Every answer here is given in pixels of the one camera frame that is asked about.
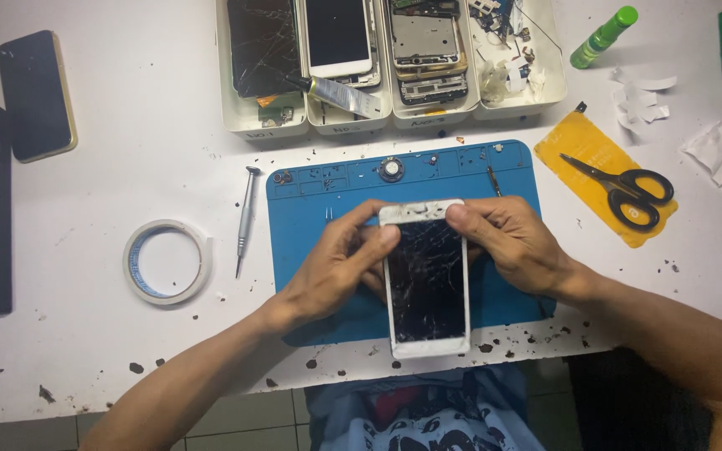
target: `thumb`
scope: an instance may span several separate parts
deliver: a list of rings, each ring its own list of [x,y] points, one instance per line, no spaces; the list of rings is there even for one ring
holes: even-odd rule
[[[383,260],[400,241],[400,229],[396,225],[384,225],[377,229],[364,245],[352,254],[345,265],[351,268],[354,277],[369,270]]]
[[[495,260],[502,259],[503,249],[511,244],[511,237],[465,205],[450,205],[445,220],[456,232],[484,246]]]

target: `glue tube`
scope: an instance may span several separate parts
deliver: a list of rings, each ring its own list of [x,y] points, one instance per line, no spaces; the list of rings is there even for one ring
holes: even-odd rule
[[[289,74],[286,81],[299,87],[316,100],[333,105],[336,108],[355,113],[359,116],[377,119],[380,115],[380,99],[361,92],[355,87],[349,87],[321,77],[298,77]]]
[[[576,69],[586,69],[593,61],[606,51],[609,46],[617,41],[629,26],[634,25],[639,18],[639,14],[634,6],[624,6],[617,11],[609,22],[603,24],[590,35],[581,46],[579,46],[573,55],[569,56],[569,63]]]

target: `dirt speck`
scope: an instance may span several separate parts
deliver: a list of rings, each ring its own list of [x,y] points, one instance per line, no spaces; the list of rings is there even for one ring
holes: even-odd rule
[[[44,398],[49,404],[55,402],[55,398],[52,397],[52,392],[46,390],[43,385],[38,385],[38,396]]]

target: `scissors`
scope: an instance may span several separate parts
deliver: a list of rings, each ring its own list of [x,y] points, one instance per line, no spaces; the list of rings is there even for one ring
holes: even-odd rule
[[[629,226],[631,229],[640,232],[647,232],[656,227],[659,223],[659,211],[654,205],[665,205],[673,199],[673,184],[658,172],[649,171],[647,169],[628,169],[626,172],[615,174],[607,174],[604,171],[593,168],[583,161],[577,160],[563,153],[559,157],[570,163],[581,172],[597,180],[598,183],[607,189],[609,210],[617,217],[620,222]],[[649,178],[662,186],[664,195],[657,198],[637,185],[638,178]],[[647,224],[638,224],[628,218],[620,209],[620,205],[631,205],[634,209],[630,209],[629,214],[633,218],[639,216],[639,211],[645,212],[648,217]]]

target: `forearm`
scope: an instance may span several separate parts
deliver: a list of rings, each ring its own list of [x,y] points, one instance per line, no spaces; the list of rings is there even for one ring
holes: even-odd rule
[[[562,302],[605,320],[627,347],[713,410],[722,404],[722,320],[585,266],[577,272]]]
[[[265,304],[147,375],[96,424],[80,450],[174,445],[228,389],[239,364],[259,343],[280,333],[268,310]]]

